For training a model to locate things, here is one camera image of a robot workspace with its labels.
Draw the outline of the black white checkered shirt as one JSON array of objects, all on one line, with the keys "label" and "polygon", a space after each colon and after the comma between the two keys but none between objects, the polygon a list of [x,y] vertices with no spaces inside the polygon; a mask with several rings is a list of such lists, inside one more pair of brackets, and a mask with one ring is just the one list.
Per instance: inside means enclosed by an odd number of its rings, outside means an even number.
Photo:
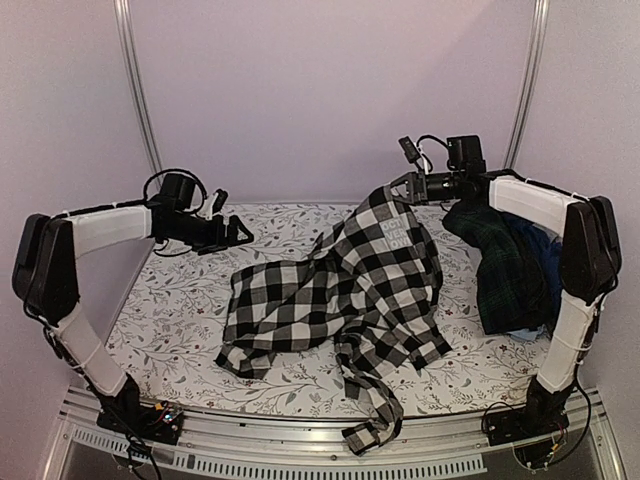
[{"label": "black white checkered shirt", "polygon": [[385,377],[404,363],[422,369],[450,349],[435,322],[442,284],[429,232],[392,187],[379,187],[320,235],[305,259],[232,276],[216,362],[261,379],[278,354],[331,342],[345,395],[373,410],[342,433],[349,450],[363,455],[402,429],[404,410]]}]

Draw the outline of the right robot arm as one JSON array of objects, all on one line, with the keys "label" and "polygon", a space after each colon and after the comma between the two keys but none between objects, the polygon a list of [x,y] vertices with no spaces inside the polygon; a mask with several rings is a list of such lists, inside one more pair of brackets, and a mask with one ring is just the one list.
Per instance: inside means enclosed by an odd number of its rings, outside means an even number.
[{"label": "right robot arm", "polygon": [[406,189],[403,202],[476,200],[561,239],[559,316],[547,357],[530,382],[516,421],[524,435],[537,436],[563,411],[576,388],[578,368],[597,333],[604,301],[618,286],[622,255],[612,203],[604,196],[586,198],[526,179],[512,169],[490,171],[476,135],[442,141],[448,154],[445,173],[433,172],[418,141],[402,137],[398,143],[416,168],[394,182]]}]

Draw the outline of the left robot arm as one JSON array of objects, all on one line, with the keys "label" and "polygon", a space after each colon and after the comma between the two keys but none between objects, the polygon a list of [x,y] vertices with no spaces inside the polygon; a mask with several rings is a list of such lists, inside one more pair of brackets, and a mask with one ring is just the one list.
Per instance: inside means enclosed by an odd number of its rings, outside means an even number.
[{"label": "left robot arm", "polygon": [[85,379],[104,411],[128,434],[148,426],[137,383],[109,355],[80,304],[77,262],[85,254],[129,241],[177,241],[206,255],[243,246],[254,236],[237,216],[221,215],[228,194],[208,193],[181,168],[151,177],[161,182],[136,200],[30,215],[12,273],[24,314],[40,323],[56,355]]}]

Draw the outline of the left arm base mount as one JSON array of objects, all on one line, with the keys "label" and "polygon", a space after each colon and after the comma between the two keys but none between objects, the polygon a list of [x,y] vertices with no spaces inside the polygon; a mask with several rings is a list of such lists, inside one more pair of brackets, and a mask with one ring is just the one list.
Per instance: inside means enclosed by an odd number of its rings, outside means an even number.
[{"label": "left arm base mount", "polygon": [[168,401],[154,406],[134,405],[126,408],[106,405],[97,419],[97,425],[103,429],[167,445],[178,443],[183,423],[184,410]]}]

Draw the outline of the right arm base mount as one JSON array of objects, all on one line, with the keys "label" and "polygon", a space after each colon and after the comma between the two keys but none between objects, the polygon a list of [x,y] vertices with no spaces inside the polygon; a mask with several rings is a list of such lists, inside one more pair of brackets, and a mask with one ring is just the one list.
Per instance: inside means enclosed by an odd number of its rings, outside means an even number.
[{"label": "right arm base mount", "polygon": [[542,420],[525,414],[525,407],[513,408],[504,402],[491,404],[481,417],[481,431],[490,446],[519,442],[551,433],[564,432],[569,419],[564,411]]}]

